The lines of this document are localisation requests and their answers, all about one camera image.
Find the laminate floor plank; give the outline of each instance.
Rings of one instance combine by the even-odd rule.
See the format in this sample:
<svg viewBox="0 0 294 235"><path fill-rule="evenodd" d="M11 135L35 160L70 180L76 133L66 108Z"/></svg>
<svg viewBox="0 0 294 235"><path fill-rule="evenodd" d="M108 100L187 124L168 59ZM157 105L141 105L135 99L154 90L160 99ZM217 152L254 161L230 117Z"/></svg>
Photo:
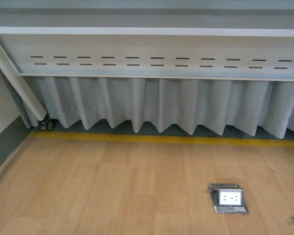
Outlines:
<svg viewBox="0 0 294 235"><path fill-rule="evenodd" d="M40 235L77 233L104 150L104 142L84 141L40 229Z"/></svg>
<svg viewBox="0 0 294 235"><path fill-rule="evenodd" d="M115 232L126 172L126 164L100 164L78 235L111 235Z"/></svg>
<svg viewBox="0 0 294 235"><path fill-rule="evenodd" d="M149 195L155 193L156 150L152 143L131 143L124 194Z"/></svg>
<svg viewBox="0 0 294 235"><path fill-rule="evenodd" d="M14 216L46 218L67 178L82 141L63 141L52 152L52 160L28 189Z"/></svg>
<svg viewBox="0 0 294 235"><path fill-rule="evenodd" d="M156 144L155 212L189 213L182 146Z"/></svg>
<svg viewBox="0 0 294 235"><path fill-rule="evenodd" d="M191 235L188 214L155 213L154 235Z"/></svg>
<svg viewBox="0 0 294 235"><path fill-rule="evenodd" d="M123 195L116 235L153 233L154 196Z"/></svg>

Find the wooden floor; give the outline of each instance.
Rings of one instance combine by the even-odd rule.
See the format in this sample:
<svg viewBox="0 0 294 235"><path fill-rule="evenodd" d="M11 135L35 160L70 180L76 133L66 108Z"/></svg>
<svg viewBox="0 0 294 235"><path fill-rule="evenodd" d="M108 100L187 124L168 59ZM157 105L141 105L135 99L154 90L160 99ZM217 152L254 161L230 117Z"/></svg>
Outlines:
<svg viewBox="0 0 294 235"><path fill-rule="evenodd" d="M209 183L250 214L215 214ZM294 234L294 147L28 137L0 171L0 235L152 234Z"/></svg>

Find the outlet socket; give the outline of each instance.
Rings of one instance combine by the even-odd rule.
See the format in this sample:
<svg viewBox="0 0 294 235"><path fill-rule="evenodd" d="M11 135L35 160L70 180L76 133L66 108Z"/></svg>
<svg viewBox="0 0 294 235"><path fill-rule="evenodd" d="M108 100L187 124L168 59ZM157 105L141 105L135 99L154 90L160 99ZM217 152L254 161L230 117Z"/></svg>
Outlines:
<svg viewBox="0 0 294 235"><path fill-rule="evenodd" d="M241 206L242 192L220 189L218 192L219 206Z"/></svg>

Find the metal frame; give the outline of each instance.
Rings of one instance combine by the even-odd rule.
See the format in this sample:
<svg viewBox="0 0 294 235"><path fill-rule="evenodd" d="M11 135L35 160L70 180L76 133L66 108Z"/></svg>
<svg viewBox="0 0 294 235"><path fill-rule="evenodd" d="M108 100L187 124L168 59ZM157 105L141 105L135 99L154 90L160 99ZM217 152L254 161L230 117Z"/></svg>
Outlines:
<svg viewBox="0 0 294 235"><path fill-rule="evenodd" d="M218 203L218 191L213 190L213 188L228 188L228 187L233 187L233 188L240 188L239 185L237 184L209 184L209 191L211 195L211 199L214 205L214 209L216 213L222 213L222 214L248 214L249 210L247 208L245 199L242 195L242 206L236 207L236 206L219 206Z"/></svg>

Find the pleated curtain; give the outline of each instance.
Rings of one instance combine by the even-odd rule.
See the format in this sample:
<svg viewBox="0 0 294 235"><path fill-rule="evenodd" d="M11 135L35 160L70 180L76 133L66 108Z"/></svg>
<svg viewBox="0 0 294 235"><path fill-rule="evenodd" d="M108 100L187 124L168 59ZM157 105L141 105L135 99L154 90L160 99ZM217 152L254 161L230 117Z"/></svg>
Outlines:
<svg viewBox="0 0 294 235"><path fill-rule="evenodd" d="M101 119L114 128L150 121L159 132L172 124L192 135L204 125L219 135L233 125L254 136L257 126L283 138L294 131L294 82L150 78L28 77L51 118L85 129ZM38 121L26 108L33 126Z"/></svg>

